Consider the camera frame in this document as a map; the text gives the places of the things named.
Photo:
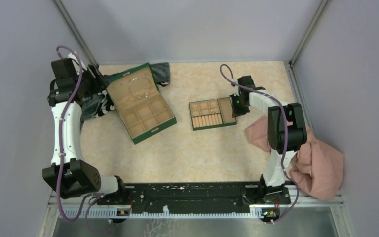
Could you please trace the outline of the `green compartment jewelry tray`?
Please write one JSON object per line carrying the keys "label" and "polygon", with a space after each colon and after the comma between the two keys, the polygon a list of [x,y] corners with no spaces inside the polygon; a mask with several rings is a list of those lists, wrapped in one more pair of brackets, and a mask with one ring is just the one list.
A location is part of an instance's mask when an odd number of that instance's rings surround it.
{"label": "green compartment jewelry tray", "polygon": [[229,97],[189,103],[193,131],[237,125]]}

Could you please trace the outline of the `green jewelry box with lid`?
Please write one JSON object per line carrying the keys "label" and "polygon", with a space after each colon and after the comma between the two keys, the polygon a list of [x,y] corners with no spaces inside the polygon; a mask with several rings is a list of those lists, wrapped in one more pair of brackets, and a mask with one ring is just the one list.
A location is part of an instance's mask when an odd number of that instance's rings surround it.
{"label": "green jewelry box with lid", "polygon": [[107,93],[134,144],[177,123],[154,82],[149,63],[108,78]]}

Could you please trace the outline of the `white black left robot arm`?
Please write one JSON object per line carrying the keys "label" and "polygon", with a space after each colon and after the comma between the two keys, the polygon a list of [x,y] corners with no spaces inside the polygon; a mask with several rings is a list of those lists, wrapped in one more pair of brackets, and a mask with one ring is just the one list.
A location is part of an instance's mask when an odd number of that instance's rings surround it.
{"label": "white black left robot arm", "polygon": [[51,62],[54,80],[47,97],[55,125],[53,157],[42,170],[44,181],[60,199],[103,194],[116,204],[127,201],[128,190],[119,176],[103,176],[84,160],[81,116],[84,100],[102,87],[97,68],[88,69],[72,57]]}

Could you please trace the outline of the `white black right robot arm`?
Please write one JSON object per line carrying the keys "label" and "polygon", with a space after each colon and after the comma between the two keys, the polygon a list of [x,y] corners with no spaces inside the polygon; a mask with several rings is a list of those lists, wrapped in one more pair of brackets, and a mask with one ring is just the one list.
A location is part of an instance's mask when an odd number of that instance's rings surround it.
{"label": "white black right robot arm", "polygon": [[263,203],[272,203],[285,188],[289,163],[307,141],[302,106],[283,102],[263,87],[256,87],[251,76],[231,79],[230,83],[235,87],[235,93],[230,96],[234,117],[248,113],[251,107],[267,116],[271,157],[260,178],[258,197]]}

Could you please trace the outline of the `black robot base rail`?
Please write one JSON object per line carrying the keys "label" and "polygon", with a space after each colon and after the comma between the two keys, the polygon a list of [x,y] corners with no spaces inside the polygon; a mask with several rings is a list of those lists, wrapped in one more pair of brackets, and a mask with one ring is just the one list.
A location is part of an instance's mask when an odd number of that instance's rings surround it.
{"label": "black robot base rail", "polygon": [[131,206],[132,214],[246,214],[251,205],[291,204],[287,188],[269,195],[259,182],[129,183],[97,201]]}

